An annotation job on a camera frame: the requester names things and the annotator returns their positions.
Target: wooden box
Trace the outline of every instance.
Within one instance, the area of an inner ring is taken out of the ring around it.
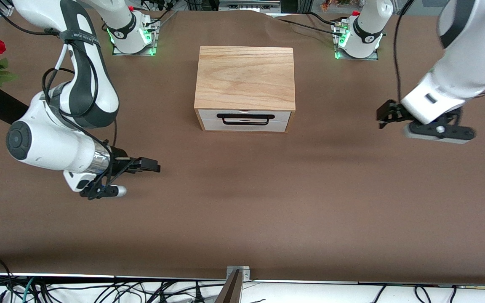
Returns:
[[[293,49],[202,46],[194,109],[203,130],[285,132],[295,114]]]

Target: velcro strap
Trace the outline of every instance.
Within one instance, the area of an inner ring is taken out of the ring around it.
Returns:
[[[89,44],[100,45],[99,40],[95,35],[82,31],[81,29],[67,29],[66,31],[62,31],[59,33],[59,38],[65,42],[78,40]]]
[[[358,17],[354,20],[353,27],[354,27],[354,32],[357,33],[357,35],[362,39],[362,43],[364,44],[370,44],[374,42],[377,38],[379,38],[379,36],[383,32],[383,30],[381,29],[381,31],[379,32],[369,33],[361,29],[360,25],[358,25]]]

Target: white floor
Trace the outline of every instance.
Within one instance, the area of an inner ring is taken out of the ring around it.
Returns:
[[[201,282],[201,285],[218,284],[219,282]],[[55,287],[79,288],[93,286],[96,284],[61,284]],[[147,282],[143,284],[146,291],[153,292],[160,286],[160,283]],[[167,292],[175,292],[195,286],[194,282],[179,282],[169,288]],[[243,286],[241,303],[372,303],[378,293],[380,286],[356,285],[356,284],[288,284],[288,283],[265,283],[247,282]],[[5,288],[0,286],[0,293]],[[55,290],[51,292],[63,303],[93,303],[95,298],[104,288],[93,288],[88,290]],[[203,297],[217,295],[221,290],[217,287],[202,288]],[[383,291],[378,303],[418,303],[414,295],[414,288],[408,286],[387,286]],[[452,289],[426,287],[432,303],[449,303]],[[117,295],[114,292],[104,303],[112,303]],[[192,298],[188,295],[178,295],[168,300],[170,303],[187,303]],[[120,303],[145,302],[145,297],[125,294],[121,297]],[[7,294],[4,303],[10,302],[10,295]],[[16,296],[14,303],[21,303]],[[485,290],[459,288],[453,303],[485,303]]]

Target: silver metal ring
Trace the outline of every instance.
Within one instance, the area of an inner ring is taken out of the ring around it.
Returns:
[[[93,161],[91,161],[91,164],[85,170],[85,172],[99,175],[108,168],[109,153],[104,146],[100,145],[96,141],[94,141],[94,143],[95,153],[93,155]]]

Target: wooden lid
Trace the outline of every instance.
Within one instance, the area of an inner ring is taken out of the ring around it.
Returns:
[[[194,108],[295,111],[293,49],[201,46]]]

